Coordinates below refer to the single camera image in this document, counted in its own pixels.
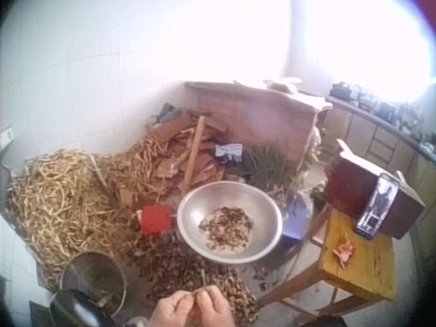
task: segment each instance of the green leaves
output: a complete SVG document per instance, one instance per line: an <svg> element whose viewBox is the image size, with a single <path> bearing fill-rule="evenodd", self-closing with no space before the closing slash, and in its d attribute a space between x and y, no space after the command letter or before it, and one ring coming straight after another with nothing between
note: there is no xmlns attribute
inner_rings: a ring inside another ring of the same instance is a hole
<svg viewBox="0 0 436 327"><path fill-rule="evenodd" d="M274 185L289 187L296 174L296 165L276 144L257 144L244 151L243 172L249 176L250 185L270 191Z"/></svg>

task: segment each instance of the floor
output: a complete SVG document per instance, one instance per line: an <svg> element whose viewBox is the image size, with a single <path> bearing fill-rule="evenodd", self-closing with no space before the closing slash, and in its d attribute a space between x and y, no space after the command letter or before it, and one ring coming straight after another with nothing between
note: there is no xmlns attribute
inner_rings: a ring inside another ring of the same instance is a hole
<svg viewBox="0 0 436 327"><path fill-rule="evenodd" d="M324 176L324 167L314 165L305 179L305 188L310 189L318 184ZM264 259L255 264L239 266L241 277L245 280L250 290L260 297L262 294L273 289L278 283L282 283L288 277L292 277L304 270L308 265L317 260L320 249L312 244L306 244L300 255L290 262L281 260L289 245L280 243L276 249ZM410 235L407 234L401 240L394 240L395 271L396 271L396 298L392 302L380 302L369 308L346 315L345 321L350 327L363 326L394 326L395 321L404 322L404 317L411 313L414 305L415 293L418 284L416 263ZM265 281L255 280L256 271L268 272ZM123 310L116 316L119 323L136 315L148 316L151 308L144 308L145 295L149 285L145 285L139 279L138 272L134 267L126 267L129 289ZM333 287L320 282L309 289L296 294L294 300L314 309L327 305L332 296ZM347 297L346 292L339 292L337 300ZM255 327L293 327L301 322L299 314L278 303L268 305L259 312L259 319Z"/></svg>

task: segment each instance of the brick wall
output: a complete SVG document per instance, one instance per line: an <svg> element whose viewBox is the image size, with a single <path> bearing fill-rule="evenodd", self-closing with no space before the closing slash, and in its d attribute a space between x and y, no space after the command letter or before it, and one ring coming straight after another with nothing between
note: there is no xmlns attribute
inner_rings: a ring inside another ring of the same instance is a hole
<svg viewBox="0 0 436 327"><path fill-rule="evenodd" d="M228 126L232 142L277 141L292 161L303 156L316 118L298 103L285 106L222 91L198 90L198 107Z"/></svg>

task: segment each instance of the white wall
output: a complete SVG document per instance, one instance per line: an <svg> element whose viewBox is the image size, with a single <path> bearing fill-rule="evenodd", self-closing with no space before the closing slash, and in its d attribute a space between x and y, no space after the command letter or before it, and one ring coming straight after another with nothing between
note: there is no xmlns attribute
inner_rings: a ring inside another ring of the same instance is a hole
<svg viewBox="0 0 436 327"><path fill-rule="evenodd" d="M2 163L61 147L136 141L164 102L194 106L184 80L283 71L290 0L18 0L1 28Z"/></svg>
<svg viewBox="0 0 436 327"><path fill-rule="evenodd" d="M52 294L38 285L36 261L1 215L0 232L0 275L6 279L6 305L16 326L30 326L29 301L48 307Z"/></svg>

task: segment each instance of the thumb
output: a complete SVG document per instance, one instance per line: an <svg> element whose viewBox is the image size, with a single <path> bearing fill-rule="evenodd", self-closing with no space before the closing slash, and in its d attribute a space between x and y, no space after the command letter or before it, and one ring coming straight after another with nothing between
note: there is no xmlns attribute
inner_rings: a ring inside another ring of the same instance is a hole
<svg viewBox="0 0 436 327"><path fill-rule="evenodd" d="M209 294L204 290L197 294L197 304L202 313L213 311L212 300Z"/></svg>
<svg viewBox="0 0 436 327"><path fill-rule="evenodd" d="M193 306L193 296L185 295L182 297L176 308L176 316L186 320Z"/></svg>

